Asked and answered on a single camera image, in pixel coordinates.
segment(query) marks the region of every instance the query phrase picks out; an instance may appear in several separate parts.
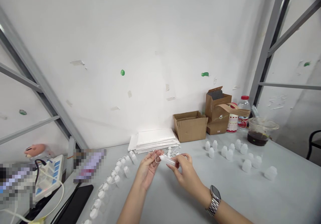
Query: black chair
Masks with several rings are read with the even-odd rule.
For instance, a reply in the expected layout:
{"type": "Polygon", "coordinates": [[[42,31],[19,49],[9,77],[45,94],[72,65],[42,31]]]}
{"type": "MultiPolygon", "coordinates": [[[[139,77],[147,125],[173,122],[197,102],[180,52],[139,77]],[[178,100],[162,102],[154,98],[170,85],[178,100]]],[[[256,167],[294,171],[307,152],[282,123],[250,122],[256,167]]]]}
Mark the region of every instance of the black chair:
{"type": "Polygon", "coordinates": [[[321,149],[321,139],[317,140],[316,142],[312,142],[313,136],[316,133],[319,133],[319,132],[321,132],[321,130],[314,131],[314,132],[312,132],[312,134],[310,134],[310,137],[309,137],[309,152],[308,152],[308,155],[307,155],[307,158],[306,158],[307,160],[310,159],[313,146],[321,149]]]}

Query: dropper bottle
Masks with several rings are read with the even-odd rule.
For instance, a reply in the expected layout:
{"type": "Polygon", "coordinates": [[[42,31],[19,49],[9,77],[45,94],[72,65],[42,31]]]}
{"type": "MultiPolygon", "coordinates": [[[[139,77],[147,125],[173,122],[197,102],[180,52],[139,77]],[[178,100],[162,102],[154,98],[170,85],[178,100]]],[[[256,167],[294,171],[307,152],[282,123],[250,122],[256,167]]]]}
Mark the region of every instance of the dropper bottle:
{"type": "Polygon", "coordinates": [[[165,156],[165,155],[160,155],[159,156],[162,161],[164,161],[166,164],[175,166],[175,161],[173,161],[171,158],[165,156]]]}

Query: power strip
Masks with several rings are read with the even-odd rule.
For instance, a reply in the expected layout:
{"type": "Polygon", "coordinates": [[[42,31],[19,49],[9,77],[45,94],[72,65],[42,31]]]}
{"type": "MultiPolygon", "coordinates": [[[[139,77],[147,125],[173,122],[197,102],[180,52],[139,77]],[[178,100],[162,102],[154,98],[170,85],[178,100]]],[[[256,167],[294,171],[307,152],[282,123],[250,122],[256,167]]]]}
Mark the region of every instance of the power strip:
{"type": "Polygon", "coordinates": [[[51,186],[41,189],[40,187],[36,188],[36,196],[35,196],[35,201],[38,202],[44,197],[48,197],[51,195],[51,193],[57,189],[60,184],[57,182],[57,179],[61,181],[62,175],[63,175],[63,168],[64,168],[64,156],[59,155],[56,158],[51,159],[52,161],[52,166],[54,167],[54,170],[52,172],[52,176],[55,178],[55,180],[51,179],[51,186]]]}

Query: dark liquid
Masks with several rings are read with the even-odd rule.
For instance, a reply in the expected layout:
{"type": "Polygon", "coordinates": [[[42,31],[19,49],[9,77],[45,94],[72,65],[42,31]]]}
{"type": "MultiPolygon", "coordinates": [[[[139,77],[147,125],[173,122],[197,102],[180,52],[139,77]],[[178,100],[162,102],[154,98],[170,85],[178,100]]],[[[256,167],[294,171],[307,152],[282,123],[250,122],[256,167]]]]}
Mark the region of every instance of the dark liquid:
{"type": "Polygon", "coordinates": [[[269,138],[265,134],[249,131],[247,140],[254,145],[265,146],[269,138]]]}

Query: hand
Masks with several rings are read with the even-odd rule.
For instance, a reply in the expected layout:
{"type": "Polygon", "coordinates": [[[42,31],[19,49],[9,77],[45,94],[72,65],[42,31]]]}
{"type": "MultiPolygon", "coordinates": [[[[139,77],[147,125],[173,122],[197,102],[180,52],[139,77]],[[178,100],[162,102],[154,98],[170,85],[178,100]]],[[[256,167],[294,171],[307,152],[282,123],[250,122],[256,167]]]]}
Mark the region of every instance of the hand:
{"type": "Polygon", "coordinates": [[[171,166],[167,164],[167,166],[174,172],[178,183],[205,208],[208,208],[212,201],[212,196],[210,190],[203,185],[194,170],[192,157],[189,154],[184,153],[177,155],[172,159],[176,161],[176,165],[171,166]],[[180,165],[182,167],[182,173],[178,170],[180,165]]]}
{"type": "Polygon", "coordinates": [[[156,161],[160,162],[160,155],[163,155],[163,150],[156,150],[155,152],[148,153],[145,158],[140,162],[138,167],[135,183],[141,185],[141,187],[147,191],[155,175],[155,171],[159,163],[155,162],[155,156],[157,156],[156,161]]]}

